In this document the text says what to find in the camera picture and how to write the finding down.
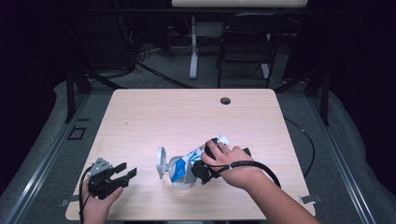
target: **person's right hand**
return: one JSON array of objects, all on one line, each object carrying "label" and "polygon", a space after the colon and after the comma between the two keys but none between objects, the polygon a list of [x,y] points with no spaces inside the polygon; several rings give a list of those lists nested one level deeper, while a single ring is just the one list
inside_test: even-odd
[{"label": "person's right hand", "polygon": [[[254,161],[240,147],[234,147],[233,150],[230,150],[222,143],[219,143],[219,146],[217,146],[212,140],[207,141],[207,145],[216,159],[213,160],[206,153],[203,153],[201,154],[201,160],[214,171],[234,161]],[[252,166],[235,167],[232,170],[221,172],[220,175],[228,184],[240,189],[247,189],[249,183],[251,183],[251,179],[255,178],[256,175],[263,175],[266,177],[260,168]]]}]

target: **person's left hand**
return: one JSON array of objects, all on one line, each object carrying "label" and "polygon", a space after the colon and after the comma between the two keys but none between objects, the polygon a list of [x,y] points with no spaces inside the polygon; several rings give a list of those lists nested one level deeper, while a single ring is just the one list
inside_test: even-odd
[{"label": "person's left hand", "polygon": [[117,188],[114,192],[108,195],[105,199],[100,200],[94,197],[94,195],[90,195],[88,192],[88,183],[90,179],[86,179],[82,186],[82,202],[85,203],[83,216],[84,216],[84,224],[99,224],[105,223],[108,212],[110,210],[111,204],[113,204],[122,194],[123,187]]}]

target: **forearm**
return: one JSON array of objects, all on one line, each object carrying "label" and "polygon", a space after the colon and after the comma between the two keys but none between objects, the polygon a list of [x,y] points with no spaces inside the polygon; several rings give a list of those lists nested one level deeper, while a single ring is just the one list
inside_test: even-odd
[{"label": "forearm", "polygon": [[246,191],[271,223],[318,223],[264,173],[255,173],[251,179],[254,182]]}]

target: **hand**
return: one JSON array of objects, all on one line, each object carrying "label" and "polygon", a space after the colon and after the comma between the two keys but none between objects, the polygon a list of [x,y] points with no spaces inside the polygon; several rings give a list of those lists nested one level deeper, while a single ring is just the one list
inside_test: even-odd
[{"label": "hand", "polygon": [[[217,146],[212,140],[207,141],[207,145],[216,159],[213,160],[206,153],[203,153],[201,154],[201,160],[209,165],[214,171],[217,171],[221,169],[222,166],[231,164],[234,161],[254,161],[240,147],[234,147],[233,150],[230,150],[222,143],[219,143],[219,146]],[[260,168],[251,166],[235,167],[232,170],[226,170],[220,173],[229,185],[240,189],[247,189],[251,179],[254,178],[256,174],[266,177]]]},{"label": "hand", "polygon": [[90,223],[105,223],[108,211],[110,210],[111,204],[113,204],[122,194],[123,188],[119,187],[110,195],[108,195],[105,199],[100,200],[91,195],[88,192],[88,183],[90,179],[86,179],[82,186],[82,202],[85,203],[83,216],[84,216],[84,224]]}]

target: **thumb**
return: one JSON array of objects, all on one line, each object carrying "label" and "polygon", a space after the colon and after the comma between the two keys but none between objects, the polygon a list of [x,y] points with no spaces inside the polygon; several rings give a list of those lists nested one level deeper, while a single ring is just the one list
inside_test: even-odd
[{"label": "thumb", "polygon": [[110,195],[108,195],[105,200],[108,203],[108,205],[113,204],[122,194],[123,192],[123,187],[119,187],[114,192],[112,192]]}]

